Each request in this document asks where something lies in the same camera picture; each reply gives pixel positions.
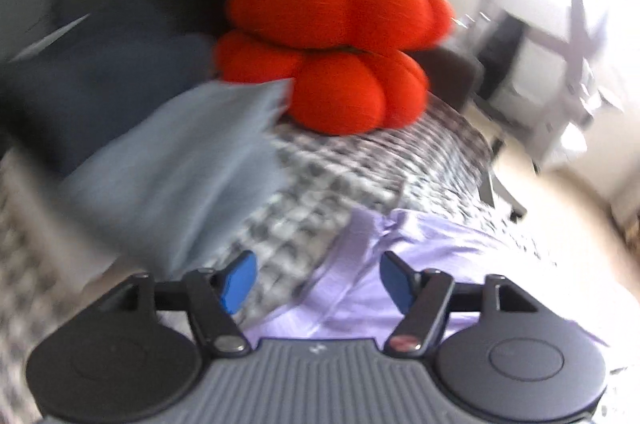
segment stuffed toy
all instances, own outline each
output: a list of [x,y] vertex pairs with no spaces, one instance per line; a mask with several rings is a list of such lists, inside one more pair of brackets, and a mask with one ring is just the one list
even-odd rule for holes
[[424,112],[429,82],[402,50],[450,33],[446,0],[229,0],[236,29],[216,45],[228,82],[292,78],[289,114],[330,135],[401,128]]

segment gray ribbed panel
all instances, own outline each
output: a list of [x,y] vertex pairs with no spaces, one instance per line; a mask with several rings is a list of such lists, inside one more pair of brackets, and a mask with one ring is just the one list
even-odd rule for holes
[[189,396],[140,424],[480,422],[420,364],[383,356],[374,341],[265,340],[247,357],[216,361]]

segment white wall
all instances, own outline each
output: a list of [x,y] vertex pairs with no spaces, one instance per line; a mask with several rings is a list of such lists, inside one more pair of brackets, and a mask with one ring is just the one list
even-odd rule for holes
[[[450,0],[458,16],[473,14],[477,0]],[[527,21],[562,35],[568,0],[504,0]],[[585,0],[593,23],[606,2],[610,7],[609,39],[593,70],[601,86],[622,99],[625,112],[600,111],[585,133],[588,151],[570,168],[605,200],[611,201],[640,166],[640,0]],[[548,75],[540,86],[548,87]]]

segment chair armrest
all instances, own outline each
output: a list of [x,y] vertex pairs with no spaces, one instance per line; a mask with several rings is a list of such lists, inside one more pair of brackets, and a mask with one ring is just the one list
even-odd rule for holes
[[427,74],[431,93],[460,111],[482,83],[484,68],[453,39],[431,50],[407,52]]

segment purple garment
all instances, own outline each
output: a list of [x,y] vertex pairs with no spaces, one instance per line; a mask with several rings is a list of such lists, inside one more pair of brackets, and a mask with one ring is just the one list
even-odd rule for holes
[[[355,209],[300,298],[245,330],[245,335],[254,345],[262,337],[375,338],[382,347],[402,318],[380,281],[380,256],[386,250],[414,269],[441,269],[458,282],[483,283],[491,273],[507,276],[556,314],[576,321],[604,351],[622,330],[612,312],[618,314],[624,307],[626,314],[640,320],[638,303],[621,287],[607,289],[607,299],[585,299],[556,268],[477,230],[417,211],[396,209],[386,217]],[[593,306],[593,298],[600,301],[598,306]],[[477,320],[478,314],[451,314],[445,338]]]

